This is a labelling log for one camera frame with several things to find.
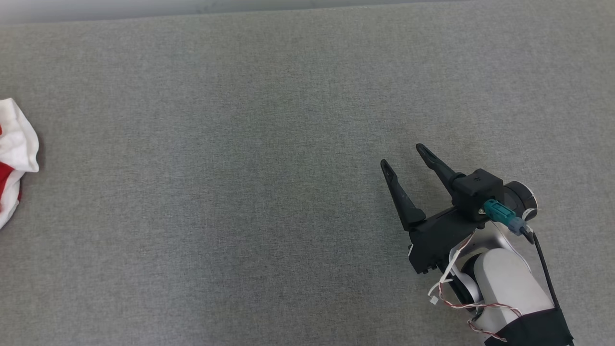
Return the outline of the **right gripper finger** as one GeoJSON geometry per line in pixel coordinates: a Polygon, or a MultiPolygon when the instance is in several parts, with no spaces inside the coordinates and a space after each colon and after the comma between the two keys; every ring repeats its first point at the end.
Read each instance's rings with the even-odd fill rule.
{"type": "Polygon", "coordinates": [[[426,145],[417,144],[417,152],[430,170],[433,170],[448,193],[454,193],[454,181],[465,177],[464,173],[456,172],[440,160],[426,145]]]}
{"type": "Polygon", "coordinates": [[[423,210],[417,208],[411,198],[406,194],[398,182],[398,176],[387,160],[381,161],[381,170],[389,188],[394,206],[402,227],[406,232],[413,232],[414,228],[425,221],[426,215],[423,210]]]}

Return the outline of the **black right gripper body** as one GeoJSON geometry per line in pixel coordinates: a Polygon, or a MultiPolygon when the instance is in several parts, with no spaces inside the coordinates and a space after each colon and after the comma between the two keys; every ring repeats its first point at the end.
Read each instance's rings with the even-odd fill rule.
{"type": "Polygon", "coordinates": [[[428,273],[438,266],[445,267],[450,250],[485,223],[485,215],[479,221],[473,221],[466,219],[457,208],[449,208],[411,227],[412,250],[408,259],[413,269],[417,273],[428,273]]]}

